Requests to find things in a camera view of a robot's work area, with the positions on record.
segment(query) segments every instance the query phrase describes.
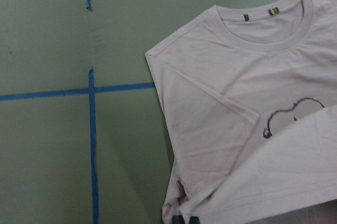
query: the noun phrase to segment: ribbed neckband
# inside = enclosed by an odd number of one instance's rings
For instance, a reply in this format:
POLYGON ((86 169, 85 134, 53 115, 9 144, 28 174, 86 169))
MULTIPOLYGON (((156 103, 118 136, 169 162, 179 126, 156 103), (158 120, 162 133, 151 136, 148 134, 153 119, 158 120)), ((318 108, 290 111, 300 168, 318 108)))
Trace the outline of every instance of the ribbed neckband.
POLYGON ((248 9, 232 9, 214 5, 206 13, 215 30, 222 38, 234 46, 250 51, 280 52, 293 47, 305 36, 313 15, 313 3, 312 0, 278 0, 271 4, 248 9), (273 17, 268 13, 268 9, 277 7, 281 14, 298 6, 298 4, 301 4, 303 9, 303 16, 299 27, 288 38, 276 43, 256 43, 243 40, 233 34, 223 22, 223 20, 244 22, 244 14, 249 14, 250 21, 263 20, 273 17))

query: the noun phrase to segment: round neckline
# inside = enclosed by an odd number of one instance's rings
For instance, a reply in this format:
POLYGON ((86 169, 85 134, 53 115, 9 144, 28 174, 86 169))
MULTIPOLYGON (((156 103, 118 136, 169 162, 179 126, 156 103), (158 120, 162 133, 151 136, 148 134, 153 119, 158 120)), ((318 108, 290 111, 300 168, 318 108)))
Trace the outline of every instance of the round neckline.
POLYGON ((233 9, 214 5, 207 11, 207 14, 210 17, 215 30, 222 36, 222 38, 235 47, 249 51, 271 53, 287 50, 304 38, 311 24, 313 3, 312 0, 278 0, 274 3, 247 9, 233 9), (273 17, 268 13, 268 9, 277 7, 280 14, 282 14, 282 12, 286 12, 296 7, 298 4, 301 4, 303 9, 300 25, 292 35, 276 43, 256 43, 246 41, 233 34, 223 22, 223 20, 245 22, 243 17, 244 14, 249 14, 249 21, 263 20, 273 17))

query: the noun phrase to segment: t-shirt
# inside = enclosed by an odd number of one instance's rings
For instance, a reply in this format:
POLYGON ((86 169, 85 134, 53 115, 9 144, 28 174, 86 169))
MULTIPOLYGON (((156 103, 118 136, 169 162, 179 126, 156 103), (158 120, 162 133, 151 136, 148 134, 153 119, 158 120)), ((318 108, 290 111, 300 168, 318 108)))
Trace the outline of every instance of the t-shirt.
POLYGON ((337 0, 279 0, 212 6, 146 52, 175 156, 165 223, 337 199, 336 41, 337 0))

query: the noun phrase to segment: cartoon outline on shirt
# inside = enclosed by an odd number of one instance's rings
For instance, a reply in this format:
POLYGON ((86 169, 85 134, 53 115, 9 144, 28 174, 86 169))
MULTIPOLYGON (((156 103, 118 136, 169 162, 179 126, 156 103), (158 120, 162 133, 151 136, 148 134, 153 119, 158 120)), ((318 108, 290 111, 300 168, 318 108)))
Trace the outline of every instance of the cartoon outline on shirt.
POLYGON ((270 138, 271 136, 273 136, 272 132, 271 132, 271 129, 270 129, 270 122, 272 120, 272 118, 277 114, 277 113, 280 113, 280 112, 291 112, 293 110, 295 110, 295 108, 304 100, 313 100, 317 103, 319 103, 321 105, 322 108, 324 108, 325 106, 318 100, 316 99, 313 99, 313 98, 302 98, 300 100, 298 100, 296 103, 293 103, 293 107, 291 107, 290 109, 284 109, 284 110, 276 110, 274 111, 270 117, 268 118, 268 121, 267 121, 267 127, 264 129, 263 131, 263 137, 265 137, 266 139, 270 138))

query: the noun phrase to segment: yellow and black tag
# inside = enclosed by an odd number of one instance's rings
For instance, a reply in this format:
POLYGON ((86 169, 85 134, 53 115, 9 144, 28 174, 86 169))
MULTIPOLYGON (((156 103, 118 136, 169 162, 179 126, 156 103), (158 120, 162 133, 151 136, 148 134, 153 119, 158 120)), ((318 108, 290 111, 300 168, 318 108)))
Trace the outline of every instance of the yellow and black tag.
POLYGON ((279 11, 279 8, 276 7, 276 8, 273 8, 273 9, 269 9, 268 12, 271 16, 273 16, 273 15, 279 13, 280 11, 279 11))

